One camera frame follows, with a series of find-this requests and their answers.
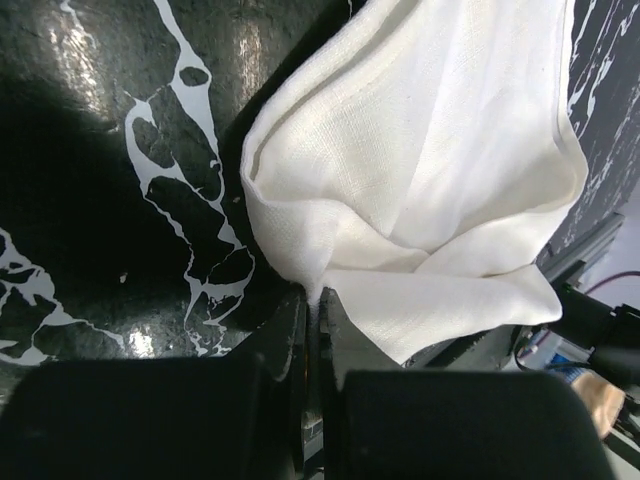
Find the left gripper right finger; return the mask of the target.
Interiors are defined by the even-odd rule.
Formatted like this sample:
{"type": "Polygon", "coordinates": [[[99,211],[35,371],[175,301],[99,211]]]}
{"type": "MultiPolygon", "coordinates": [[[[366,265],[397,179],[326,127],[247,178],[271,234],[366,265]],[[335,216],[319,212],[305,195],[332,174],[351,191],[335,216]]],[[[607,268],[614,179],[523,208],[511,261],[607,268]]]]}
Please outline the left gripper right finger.
{"type": "Polygon", "coordinates": [[[404,369],[318,306],[328,479],[610,479],[583,401],[555,375],[404,369]]]}

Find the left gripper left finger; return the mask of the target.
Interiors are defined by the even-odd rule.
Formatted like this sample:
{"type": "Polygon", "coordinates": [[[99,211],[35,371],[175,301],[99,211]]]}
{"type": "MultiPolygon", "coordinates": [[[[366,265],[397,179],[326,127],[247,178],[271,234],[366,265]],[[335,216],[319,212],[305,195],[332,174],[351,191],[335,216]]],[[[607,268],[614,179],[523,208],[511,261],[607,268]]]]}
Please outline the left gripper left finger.
{"type": "Polygon", "coordinates": [[[300,288],[222,357],[56,362],[1,416],[5,479],[299,479],[300,288]]]}

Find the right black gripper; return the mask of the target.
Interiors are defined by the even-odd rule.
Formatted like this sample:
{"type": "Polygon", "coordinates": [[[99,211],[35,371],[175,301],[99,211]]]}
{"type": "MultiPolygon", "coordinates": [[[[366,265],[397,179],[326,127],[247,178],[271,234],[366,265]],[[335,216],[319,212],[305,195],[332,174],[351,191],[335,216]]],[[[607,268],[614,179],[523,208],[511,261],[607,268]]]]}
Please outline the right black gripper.
{"type": "Polygon", "coordinates": [[[557,290],[561,318],[550,330],[587,351],[591,369],[622,390],[639,388],[639,310],[610,307],[564,284],[557,290]]]}

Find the white cloth napkin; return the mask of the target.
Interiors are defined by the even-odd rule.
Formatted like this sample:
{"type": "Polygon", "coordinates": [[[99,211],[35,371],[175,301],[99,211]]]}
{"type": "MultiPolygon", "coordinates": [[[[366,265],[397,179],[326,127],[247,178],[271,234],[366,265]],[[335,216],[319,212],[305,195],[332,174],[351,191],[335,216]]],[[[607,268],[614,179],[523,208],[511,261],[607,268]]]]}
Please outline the white cloth napkin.
{"type": "Polygon", "coordinates": [[[556,321],[536,258],[588,167],[567,114],[570,1],[369,1],[248,132],[240,174],[269,264],[325,288],[404,363],[556,321]]]}

